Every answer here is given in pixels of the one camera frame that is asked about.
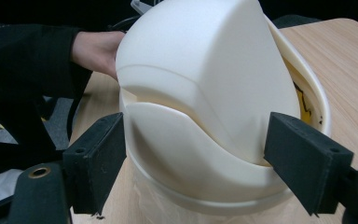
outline wooden table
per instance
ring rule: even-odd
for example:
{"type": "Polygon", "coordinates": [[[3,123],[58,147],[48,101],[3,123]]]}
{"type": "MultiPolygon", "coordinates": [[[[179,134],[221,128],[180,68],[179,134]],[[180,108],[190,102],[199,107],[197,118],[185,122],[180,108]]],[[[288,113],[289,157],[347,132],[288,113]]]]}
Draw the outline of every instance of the wooden table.
{"type": "MultiPolygon", "coordinates": [[[[320,79],[331,106],[332,138],[355,153],[358,168],[358,22],[321,21],[282,29],[320,79]]],[[[118,84],[94,74],[79,106],[71,142],[98,118],[118,112],[118,84]]],[[[103,209],[104,219],[73,215],[74,223],[149,223],[138,207],[132,169],[125,161],[103,209]]],[[[319,223],[340,223],[343,207],[322,215],[319,223]]]]}

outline hand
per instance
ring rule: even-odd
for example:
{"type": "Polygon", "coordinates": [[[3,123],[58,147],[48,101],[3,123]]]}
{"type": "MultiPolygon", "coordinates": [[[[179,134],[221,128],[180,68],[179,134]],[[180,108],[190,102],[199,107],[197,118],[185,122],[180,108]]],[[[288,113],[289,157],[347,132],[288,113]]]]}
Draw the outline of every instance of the hand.
{"type": "Polygon", "coordinates": [[[117,80],[116,54],[124,37],[122,32],[79,32],[72,46],[71,60],[91,71],[117,80]]]}

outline black bracket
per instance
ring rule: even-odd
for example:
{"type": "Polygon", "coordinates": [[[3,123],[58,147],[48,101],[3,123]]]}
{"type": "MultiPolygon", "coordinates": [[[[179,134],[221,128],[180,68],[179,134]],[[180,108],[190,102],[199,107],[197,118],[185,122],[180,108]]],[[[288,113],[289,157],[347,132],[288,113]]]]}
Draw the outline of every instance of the black bracket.
{"type": "Polygon", "coordinates": [[[358,223],[358,171],[353,153],[300,119],[271,113],[265,159],[311,214],[346,207],[343,223],[358,223]]]}
{"type": "Polygon", "coordinates": [[[41,163],[18,179],[8,223],[71,223],[75,213],[101,214],[126,158],[123,115],[97,120],[62,161],[41,163]]]}

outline black sleeve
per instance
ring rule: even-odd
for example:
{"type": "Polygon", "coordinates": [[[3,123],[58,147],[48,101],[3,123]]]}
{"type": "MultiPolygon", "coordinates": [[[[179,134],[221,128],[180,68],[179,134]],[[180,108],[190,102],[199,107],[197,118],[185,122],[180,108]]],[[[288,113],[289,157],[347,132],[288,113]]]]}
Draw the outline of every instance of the black sleeve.
{"type": "Polygon", "coordinates": [[[81,97],[91,71],[70,62],[80,30],[0,24],[0,99],[81,97]]]}

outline white plastic shell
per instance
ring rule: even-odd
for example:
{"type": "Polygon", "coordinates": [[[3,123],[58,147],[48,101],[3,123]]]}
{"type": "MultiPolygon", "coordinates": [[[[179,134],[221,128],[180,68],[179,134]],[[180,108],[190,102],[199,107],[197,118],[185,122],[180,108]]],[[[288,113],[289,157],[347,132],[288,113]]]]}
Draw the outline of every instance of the white plastic shell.
{"type": "Polygon", "coordinates": [[[130,28],[117,53],[120,109],[128,154],[156,190],[220,216],[292,196],[263,160],[269,113],[299,118],[281,49],[305,67],[301,80],[324,115],[317,128],[329,133],[319,81],[258,1],[165,0],[130,28]]]}

